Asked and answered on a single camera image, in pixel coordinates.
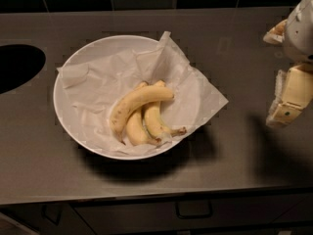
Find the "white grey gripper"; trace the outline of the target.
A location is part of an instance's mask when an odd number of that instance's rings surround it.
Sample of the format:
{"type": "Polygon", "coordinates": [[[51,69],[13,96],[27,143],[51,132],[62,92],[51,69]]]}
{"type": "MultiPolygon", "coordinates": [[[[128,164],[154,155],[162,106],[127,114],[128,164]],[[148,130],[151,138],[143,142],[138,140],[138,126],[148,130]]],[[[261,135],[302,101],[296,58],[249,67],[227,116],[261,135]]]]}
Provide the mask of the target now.
{"type": "MultiPolygon", "coordinates": [[[[295,62],[313,62],[313,0],[301,0],[287,20],[272,27],[263,36],[266,43],[283,42],[285,54],[295,62]]],[[[275,99],[266,125],[285,127],[291,124],[313,100],[313,66],[300,64],[276,76],[275,99]]]]}

